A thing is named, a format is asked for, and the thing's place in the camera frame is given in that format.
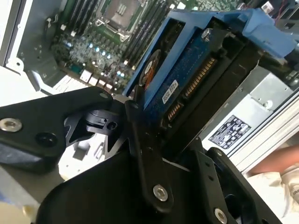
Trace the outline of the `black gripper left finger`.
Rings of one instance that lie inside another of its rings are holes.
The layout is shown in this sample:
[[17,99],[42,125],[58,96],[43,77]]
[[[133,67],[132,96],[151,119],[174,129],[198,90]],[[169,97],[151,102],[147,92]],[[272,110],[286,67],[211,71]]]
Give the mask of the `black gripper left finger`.
[[1,107],[1,163],[44,174],[68,146],[100,133],[107,137],[107,158],[130,152],[145,203],[159,213],[170,212],[173,194],[143,115],[144,89],[137,85],[134,91],[133,99],[120,101],[93,86]]

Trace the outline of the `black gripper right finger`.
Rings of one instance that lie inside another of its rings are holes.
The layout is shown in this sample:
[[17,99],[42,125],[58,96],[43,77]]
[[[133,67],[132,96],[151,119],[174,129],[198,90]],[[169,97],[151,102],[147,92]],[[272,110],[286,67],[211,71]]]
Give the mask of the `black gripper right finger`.
[[219,149],[192,143],[194,208],[203,224],[264,224],[265,203]]

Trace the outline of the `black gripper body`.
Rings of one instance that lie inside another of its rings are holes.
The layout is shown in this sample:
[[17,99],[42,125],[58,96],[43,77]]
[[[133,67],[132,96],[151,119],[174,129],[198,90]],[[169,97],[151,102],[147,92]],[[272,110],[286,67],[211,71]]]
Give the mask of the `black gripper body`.
[[174,199],[169,213],[147,205],[129,152],[56,186],[41,203],[38,224],[221,224],[233,223],[210,159],[211,174],[164,161]]

